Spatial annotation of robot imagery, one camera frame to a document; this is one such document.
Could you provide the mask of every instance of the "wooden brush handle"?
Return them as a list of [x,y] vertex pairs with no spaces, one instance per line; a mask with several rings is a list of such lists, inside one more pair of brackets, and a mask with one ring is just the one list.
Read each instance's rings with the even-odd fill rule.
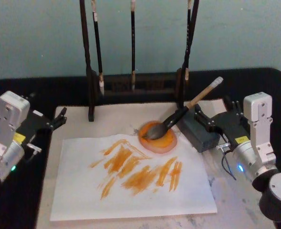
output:
[[219,84],[221,84],[223,81],[222,77],[218,77],[217,79],[215,79],[208,87],[206,87],[203,91],[201,91],[196,97],[193,98],[193,100],[191,100],[186,107],[188,107],[188,109],[194,107],[195,104],[198,103],[198,101],[200,101],[202,98],[204,98],[209,92],[211,92],[216,86],[218,86]]

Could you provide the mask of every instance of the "paint dish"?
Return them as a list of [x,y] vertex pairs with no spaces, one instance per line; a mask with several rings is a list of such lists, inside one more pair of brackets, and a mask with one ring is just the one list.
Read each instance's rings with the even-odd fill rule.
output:
[[146,149],[156,154],[164,154],[172,150],[177,144],[177,137],[174,134],[173,130],[168,130],[165,136],[156,140],[144,139],[142,137],[151,127],[159,123],[160,122],[158,121],[151,121],[144,124],[138,132],[138,138],[141,145]]

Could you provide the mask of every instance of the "wall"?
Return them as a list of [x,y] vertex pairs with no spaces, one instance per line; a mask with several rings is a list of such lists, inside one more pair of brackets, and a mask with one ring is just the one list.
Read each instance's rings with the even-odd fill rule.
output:
[[[105,74],[130,73],[130,0],[98,0]],[[137,73],[183,61],[187,0],[137,0]],[[90,0],[92,67],[98,69]],[[281,0],[200,0],[191,70],[281,70]],[[84,75],[77,0],[0,0],[0,78]]]

